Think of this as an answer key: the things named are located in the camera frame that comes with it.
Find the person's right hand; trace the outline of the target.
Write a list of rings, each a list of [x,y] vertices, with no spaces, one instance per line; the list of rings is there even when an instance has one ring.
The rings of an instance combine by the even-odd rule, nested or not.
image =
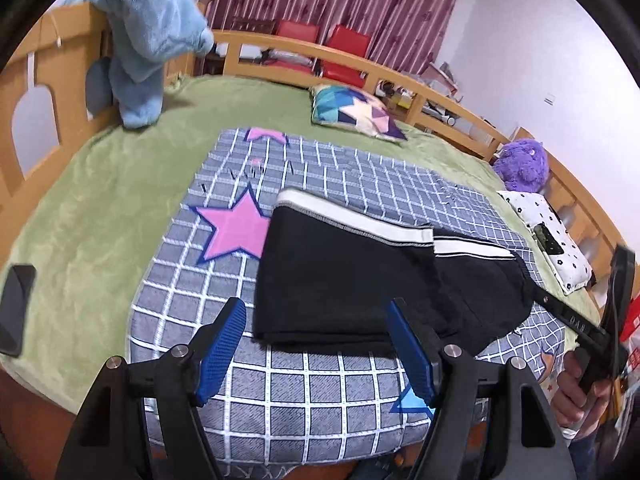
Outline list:
[[[578,422],[582,424],[574,437],[580,440],[598,428],[599,420],[610,404],[613,384],[611,379],[598,380],[588,393],[584,393],[579,385],[582,368],[574,351],[564,354],[563,365],[556,380],[558,390],[552,396],[550,408],[561,428],[570,428]]]

